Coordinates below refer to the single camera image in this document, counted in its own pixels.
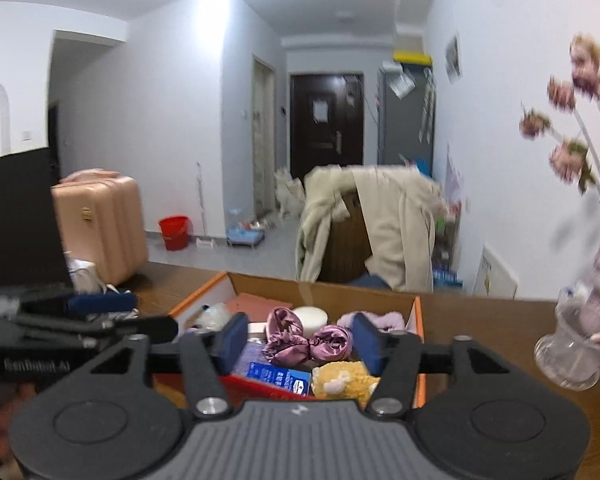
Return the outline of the person's left hand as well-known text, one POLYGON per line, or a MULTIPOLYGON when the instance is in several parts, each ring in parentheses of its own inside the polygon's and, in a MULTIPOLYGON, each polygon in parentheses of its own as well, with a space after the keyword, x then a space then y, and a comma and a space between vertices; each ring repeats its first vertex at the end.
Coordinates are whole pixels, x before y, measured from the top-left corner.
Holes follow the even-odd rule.
POLYGON ((35 384, 19 385, 15 395, 0 406, 0 464, 12 457, 12 449, 8 438, 12 418, 21 408, 21 405, 37 393, 35 384))

